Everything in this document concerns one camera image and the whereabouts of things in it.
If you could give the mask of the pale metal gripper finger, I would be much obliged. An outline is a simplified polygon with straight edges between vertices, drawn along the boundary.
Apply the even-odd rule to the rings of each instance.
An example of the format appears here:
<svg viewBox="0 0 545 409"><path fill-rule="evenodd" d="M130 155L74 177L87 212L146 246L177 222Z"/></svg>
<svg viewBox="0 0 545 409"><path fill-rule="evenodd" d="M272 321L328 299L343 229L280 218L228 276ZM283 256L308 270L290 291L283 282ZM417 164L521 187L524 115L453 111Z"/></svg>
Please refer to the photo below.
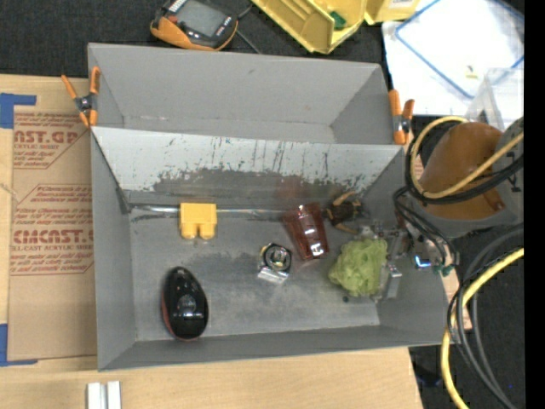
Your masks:
<svg viewBox="0 0 545 409"><path fill-rule="evenodd" d="M395 264L386 264L381 271L381 299L396 298L403 275Z"/></svg>
<svg viewBox="0 0 545 409"><path fill-rule="evenodd" d="M361 236L366 239L383 239L392 241L400 235L399 229L395 226L387 226L382 222L364 224L361 227Z"/></svg>

